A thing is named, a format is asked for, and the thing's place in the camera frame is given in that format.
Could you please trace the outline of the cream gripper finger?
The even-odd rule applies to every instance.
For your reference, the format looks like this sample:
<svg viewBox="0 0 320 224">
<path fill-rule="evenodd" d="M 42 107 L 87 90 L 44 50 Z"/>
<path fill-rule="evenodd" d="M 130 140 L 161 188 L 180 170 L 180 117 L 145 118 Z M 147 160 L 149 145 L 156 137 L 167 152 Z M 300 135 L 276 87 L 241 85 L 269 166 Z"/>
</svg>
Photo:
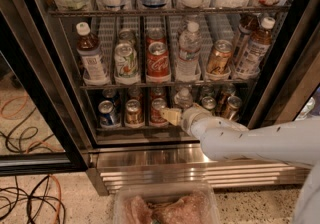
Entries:
<svg viewBox="0 0 320 224">
<path fill-rule="evenodd" d="M 163 119 L 174 126 L 179 126 L 181 122 L 182 111 L 179 108 L 164 108 L 160 111 Z"/>
</svg>

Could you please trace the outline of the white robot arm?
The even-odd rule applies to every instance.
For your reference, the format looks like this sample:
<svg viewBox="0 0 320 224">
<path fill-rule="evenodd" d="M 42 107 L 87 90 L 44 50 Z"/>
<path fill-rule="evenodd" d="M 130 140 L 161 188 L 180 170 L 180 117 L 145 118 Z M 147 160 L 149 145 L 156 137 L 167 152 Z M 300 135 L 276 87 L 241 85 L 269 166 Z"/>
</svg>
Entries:
<svg viewBox="0 0 320 224">
<path fill-rule="evenodd" d="M 317 118 L 250 130 L 214 116 L 199 105 L 185 111 L 164 108 L 160 115 L 199 140 L 203 154 L 211 160 L 249 158 L 308 168 L 310 173 L 301 189 L 292 224 L 320 224 L 320 123 Z"/>
</svg>

